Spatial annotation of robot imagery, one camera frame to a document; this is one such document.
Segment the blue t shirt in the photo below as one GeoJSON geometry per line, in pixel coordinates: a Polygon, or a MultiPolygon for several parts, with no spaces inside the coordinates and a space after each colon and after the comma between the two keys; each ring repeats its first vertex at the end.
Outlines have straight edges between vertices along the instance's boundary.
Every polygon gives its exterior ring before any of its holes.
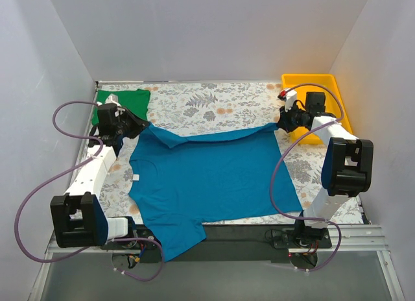
{"type": "Polygon", "coordinates": [[[130,157],[129,192],[170,261],[206,238],[204,223],[301,211],[277,125],[182,137],[156,126],[130,157]]]}

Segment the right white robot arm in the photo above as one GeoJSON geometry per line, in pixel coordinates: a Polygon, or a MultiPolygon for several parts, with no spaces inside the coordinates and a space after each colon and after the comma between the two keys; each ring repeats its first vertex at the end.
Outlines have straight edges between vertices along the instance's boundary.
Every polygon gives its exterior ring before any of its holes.
{"type": "Polygon", "coordinates": [[[278,97],[285,103],[279,109],[278,126],[286,132],[306,128],[326,145],[327,152],[321,171],[322,188],[317,196],[291,228],[272,235],[275,244],[284,248],[317,247],[320,241],[328,241],[328,222],[341,205],[368,191],[374,145],[349,133],[339,117],[326,111],[325,93],[308,92],[305,102],[300,102],[292,89],[282,90],[278,97]]]}

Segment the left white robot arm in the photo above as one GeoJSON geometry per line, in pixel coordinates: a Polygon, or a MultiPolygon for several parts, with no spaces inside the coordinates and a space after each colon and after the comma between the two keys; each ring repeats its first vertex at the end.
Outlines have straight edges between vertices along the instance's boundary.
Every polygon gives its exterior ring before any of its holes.
{"type": "Polygon", "coordinates": [[[98,122],[88,135],[86,159],[63,195],[50,203],[56,242],[61,248],[101,247],[115,239],[125,249],[137,244],[131,217],[107,217],[99,196],[108,171],[123,147],[148,128],[148,121],[121,106],[115,95],[97,105],[98,122]]]}

